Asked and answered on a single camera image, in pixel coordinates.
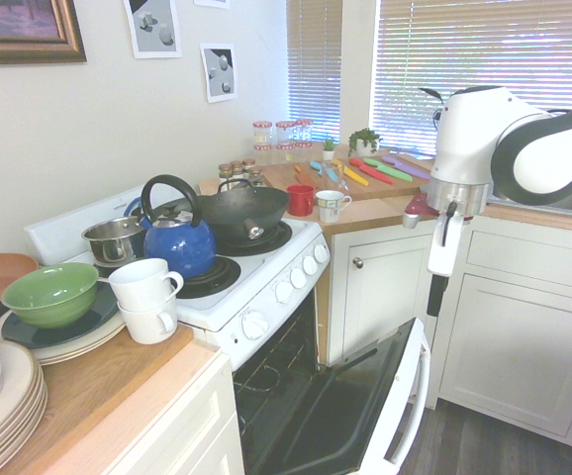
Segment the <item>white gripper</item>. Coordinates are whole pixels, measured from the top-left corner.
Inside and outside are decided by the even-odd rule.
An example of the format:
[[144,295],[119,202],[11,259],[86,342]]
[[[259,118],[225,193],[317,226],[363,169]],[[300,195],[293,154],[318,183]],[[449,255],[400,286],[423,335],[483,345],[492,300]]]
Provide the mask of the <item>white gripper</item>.
[[443,295],[448,286],[448,278],[459,249],[463,231],[462,216],[440,215],[436,220],[428,260],[428,271],[432,273],[429,288],[427,314],[431,317],[439,315]]

